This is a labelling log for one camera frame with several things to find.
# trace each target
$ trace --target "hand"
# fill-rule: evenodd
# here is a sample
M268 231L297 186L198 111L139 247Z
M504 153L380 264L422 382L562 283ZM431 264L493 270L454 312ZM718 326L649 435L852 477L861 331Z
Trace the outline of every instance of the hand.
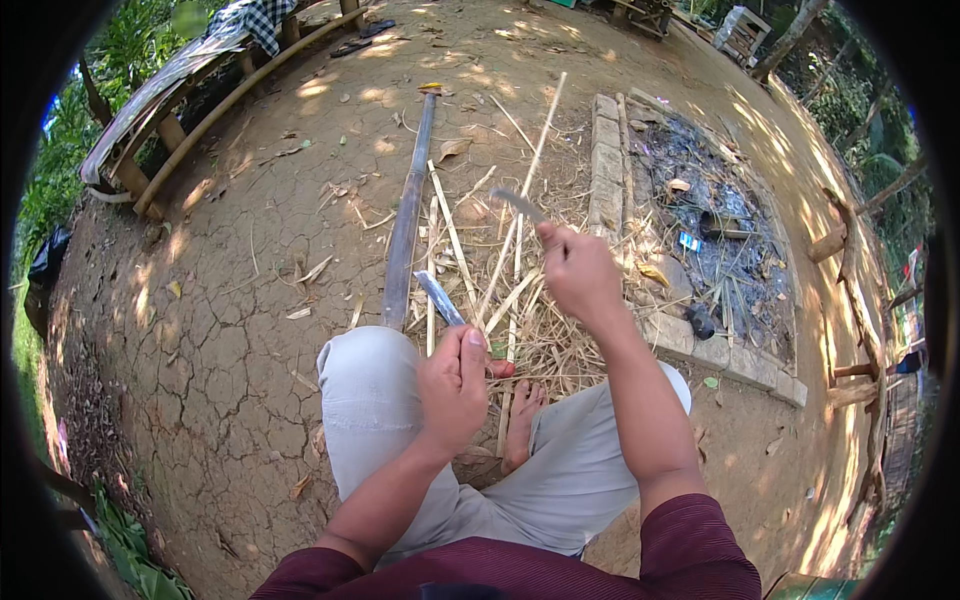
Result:
M487 417L486 359L480 330L459 325L446 331L433 355L417 369L423 406L420 435L448 459L470 443Z
M619 323L626 312L622 277L606 242L549 222L537 225L537 233L545 250L546 285L560 309L594 338Z

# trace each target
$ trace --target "left hand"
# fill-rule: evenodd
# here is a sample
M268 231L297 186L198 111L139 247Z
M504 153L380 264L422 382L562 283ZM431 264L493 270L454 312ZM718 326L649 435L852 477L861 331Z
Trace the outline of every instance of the left hand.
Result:
M486 359L480 330L459 325L447 330L433 355L417 368L423 406L420 434L450 459L470 443L487 417Z

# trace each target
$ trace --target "dirt ground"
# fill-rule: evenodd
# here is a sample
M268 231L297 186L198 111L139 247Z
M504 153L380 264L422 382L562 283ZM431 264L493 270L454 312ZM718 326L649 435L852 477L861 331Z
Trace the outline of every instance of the dirt ground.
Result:
M394 114L415 129L418 84L442 82L455 92L439 99L433 132L473 140L467 153L442 163L454 202L491 165L493 181L518 186L529 163L529 149L487 94L497 94L533 137L567 71L555 120L563 133L550 136L546 183L538 183L544 197L586 189L593 94L631 86L716 131L723 131L721 115L734 122L741 150L773 187L803 285L797 348L806 408L729 380L710 390L700 383L710 373L678 368L693 390L692 423L706 430L708 488L764 587L786 570L848 572L856 535L844 521L863 468L866 420L854 407L825 407L826 363L857 362L856 338L842 288L833 284L837 259L812 265L804 251L837 222L821 187L850 191L808 115L777 84L764 90L676 26L656 43L555 5L531 12L518 2L459 0L372 7L368 20L381 18L397 26L371 48L337 60L326 46L311 49L221 120L161 193L169 232L93 204L74 224L47 361L51 372L65 371L81 360L79 348L95 348L132 451L123 461L127 477L142 479L153 550L198 597L246 597L284 555L322 532L339 499L326 455L311 443L323 417L320 395L291 371L316 381L317 352L347 329L360 294L359 324L377 323L392 221L364 224L396 209L414 145ZM276 156L307 139L308 147ZM431 145L435 160L440 143ZM356 194L321 209L328 181ZM428 182L424 198L431 192ZM491 209L496 215L464 203L454 214L474 269L496 243L498 210ZM147 239L158 234L159 241ZM287 283L298 255L307 268L334 257L306 299ZM876 266L869 252L860 262L876 310ZM309 317L285 319L304 306ZM67 387L51 385L58 411L77 401ZM767 456L778 437L782 445ZM475 442L492 449L493 418ZM311 483L291 499L308 474ZM111 489L124 493L115 483ZM638 548L633 507L586 556L636 575Z

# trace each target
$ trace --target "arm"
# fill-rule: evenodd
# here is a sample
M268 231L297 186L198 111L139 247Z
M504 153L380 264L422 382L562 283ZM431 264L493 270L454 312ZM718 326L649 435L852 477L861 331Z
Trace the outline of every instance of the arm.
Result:
M623 302L606 243L549 223L537 232L550 293L584 325L607 362L620 448L636 478L643 517L670 498L707 493L689 420Z
M417 516L430 483L483 425L485 359L477 329L461 325L447 331L417 370L423 429L347 498L315 547L332 548L367 572L373 569Z

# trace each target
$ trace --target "checkered cloth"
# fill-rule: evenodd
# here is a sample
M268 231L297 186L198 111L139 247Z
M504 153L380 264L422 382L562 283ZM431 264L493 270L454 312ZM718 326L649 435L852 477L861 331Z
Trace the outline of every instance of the checkered cloth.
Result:
M280 51L276 27L297 0L238 0L216 11L206 26L206 36L233 36L249 32L272 57Z

